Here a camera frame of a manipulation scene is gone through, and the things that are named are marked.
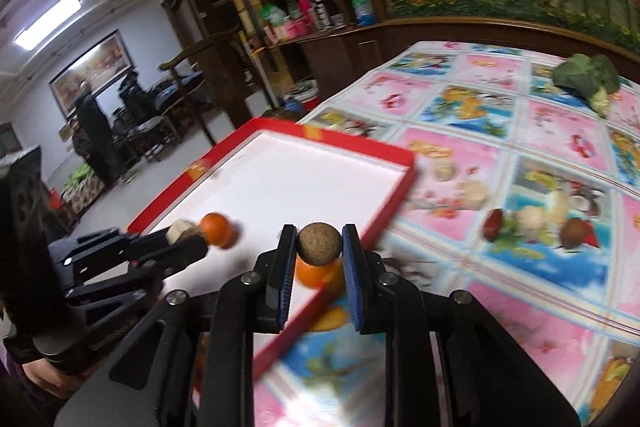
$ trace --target floor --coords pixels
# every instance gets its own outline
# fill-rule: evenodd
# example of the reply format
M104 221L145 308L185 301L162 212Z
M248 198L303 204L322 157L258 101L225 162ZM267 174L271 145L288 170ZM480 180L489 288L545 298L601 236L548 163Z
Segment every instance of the floor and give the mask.
M266 110L266 99L261 91L246 99L252 115ZM207 127L216 141L224 139L234 128L226 113L213 113ZM192 130L185 140L162 161L148 163L142 160L136 167L138 175L129 184L121 183L102 195L82 216L74 236L111 228L126 230L135 217L187 167L210 149L202 131Z

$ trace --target orange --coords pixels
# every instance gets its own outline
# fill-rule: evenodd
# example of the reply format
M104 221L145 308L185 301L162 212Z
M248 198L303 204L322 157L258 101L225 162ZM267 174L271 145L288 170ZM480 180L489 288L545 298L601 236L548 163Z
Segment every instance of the orange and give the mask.
M332 272L335 261L325 266L312 266L296 258L295 276L299 282L303 283L307 288L319 288L327 276Z
M228 247L235 234L234 226L222 214L207 214L200 221L200 228L212 247Z

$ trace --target human hand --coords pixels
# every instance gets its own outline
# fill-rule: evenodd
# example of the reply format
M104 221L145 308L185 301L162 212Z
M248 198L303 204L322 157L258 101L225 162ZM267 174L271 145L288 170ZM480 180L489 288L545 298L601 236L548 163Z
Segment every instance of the human hand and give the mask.
M65 375L53 367L48 360L40 359L25 363L22 369L26 377L35 385L53 396L66 400L80 388L97 367L98 365L95 365L82 375Z

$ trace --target fluorescent light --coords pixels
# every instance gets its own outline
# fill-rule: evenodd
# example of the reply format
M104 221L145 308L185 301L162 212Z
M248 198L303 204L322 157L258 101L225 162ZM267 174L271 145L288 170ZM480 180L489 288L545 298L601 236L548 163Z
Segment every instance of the fluorescent light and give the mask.
M79 0L60 0L52 6L42 17L29 26L15 38L15 43L21 48L32 51L53 30L69 19L81 8Z

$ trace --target white wall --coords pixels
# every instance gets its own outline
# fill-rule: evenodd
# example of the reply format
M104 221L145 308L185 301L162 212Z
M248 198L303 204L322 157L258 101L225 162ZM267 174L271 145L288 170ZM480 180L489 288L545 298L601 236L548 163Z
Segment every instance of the white wall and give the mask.
M82 44L69 49L57 61L39 72L27 93L20 95L12 108L11 122L23 147L42 147L42 179L48 180L56 168L74 154L66 151L66 144L58 136L65 124L58 104L50 90L49 82L94 43L114 30L120 35L133 63L140 73L138 79L148 88L164 77L158 65L175 57L181 47L158 0L146 0L129 9L116 13L98 28L86 35ZM109 116L119 105L119 82L113 84L98 97L98 103Z

